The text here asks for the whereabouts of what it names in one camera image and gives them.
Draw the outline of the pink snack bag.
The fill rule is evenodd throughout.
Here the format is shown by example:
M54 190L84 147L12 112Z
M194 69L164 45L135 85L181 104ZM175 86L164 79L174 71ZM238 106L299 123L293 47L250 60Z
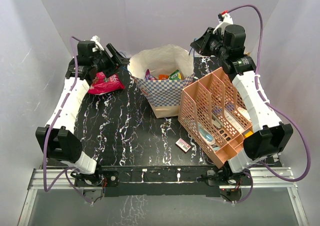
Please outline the pink snack bag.
M96 74L88 93L92 95L103 95L117 90L123 90L125 86L119 79L117 74L106 77L103 72Z

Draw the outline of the checkered paper bag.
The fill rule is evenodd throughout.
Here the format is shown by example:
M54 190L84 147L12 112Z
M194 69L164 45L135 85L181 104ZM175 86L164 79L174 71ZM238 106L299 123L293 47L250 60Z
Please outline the checkered paper bag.
M194 80L194 59L180 46L169 44L143 50L129 59L127 70L157 118L179 114L182 90ZM157 80L146 80L146 70ZM182 80L159 80L159 74L181 72Z

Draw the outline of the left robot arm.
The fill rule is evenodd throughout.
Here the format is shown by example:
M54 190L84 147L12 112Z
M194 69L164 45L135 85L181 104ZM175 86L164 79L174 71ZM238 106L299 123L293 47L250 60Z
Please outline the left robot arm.
M97 73L112 76L129 61L112 44L103 47L96 35L79 41L76 47L77 54L68 64L58 104L46 125L37 128L35 136L45 161L60 161L85 174L86 180L97 186L103 181L103 173L96 169L96 160L83 151L81 141L74 135L78 111Z

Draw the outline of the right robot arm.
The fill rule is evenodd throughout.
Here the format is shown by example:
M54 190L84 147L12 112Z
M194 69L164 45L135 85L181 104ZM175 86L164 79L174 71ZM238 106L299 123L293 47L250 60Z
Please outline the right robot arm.
M243 142L243 149L228 160L223 180L233 185L241 178L247 167L264 157L281 153L293 134L291 124L285 124L267 104L259 85L254 60L245 54L245 29L237 24L214 29L191 43L202 56L215 56L222 62L222 69L240 94L250 116L253 134Z

